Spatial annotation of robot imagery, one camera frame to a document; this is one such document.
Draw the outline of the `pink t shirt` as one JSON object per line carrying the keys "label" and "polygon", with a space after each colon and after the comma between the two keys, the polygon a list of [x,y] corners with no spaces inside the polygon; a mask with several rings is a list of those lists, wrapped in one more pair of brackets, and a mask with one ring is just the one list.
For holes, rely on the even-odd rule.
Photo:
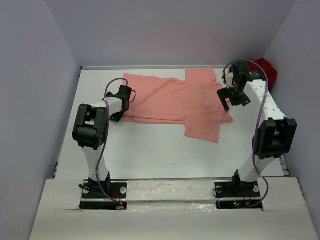
{"label": "pink t shirt", "polygon": [[212,68],[185,70],[185,80],[124,74],[137,95],[124,122],[185,125],[186,137],[217,143],[223,123],[233,122],[217,95]]}

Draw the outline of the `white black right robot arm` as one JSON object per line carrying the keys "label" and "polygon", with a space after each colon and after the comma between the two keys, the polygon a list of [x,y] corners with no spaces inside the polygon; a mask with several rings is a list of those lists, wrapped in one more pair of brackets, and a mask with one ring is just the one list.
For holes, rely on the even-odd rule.
{"label": "white black right robot arm", "polygon": [[224,111],[230,106],[254,104],[257,121],[252,138],[252,153],[242,167],[237,169],[231,181],[217,182],[213,195],[218,199],[256,198],[259,196],[258,179],[275,159],[287,154],[297,130],[297,122],[288,118],[277,106],[269,92],[266,71],[257,64],[257,71],[250,69],[251,60],[228,63],[222,79],[226,87],[217,91]]}

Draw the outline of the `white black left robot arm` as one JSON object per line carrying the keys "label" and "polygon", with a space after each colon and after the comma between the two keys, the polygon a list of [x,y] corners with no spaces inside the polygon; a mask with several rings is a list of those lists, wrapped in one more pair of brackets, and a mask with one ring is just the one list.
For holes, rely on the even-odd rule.
{"label": "white black left robot arm", "polygon": [[134,91],[121,85],[118,93],[107,92],[101,101],[94,104],[81,104],[78,107],[72,138],[84,153],[89,175],[87,182],[80,185],[86,197],[114,200],[110,171],[105,160],[110,122],[118,123],[129,110],[131,94]]}

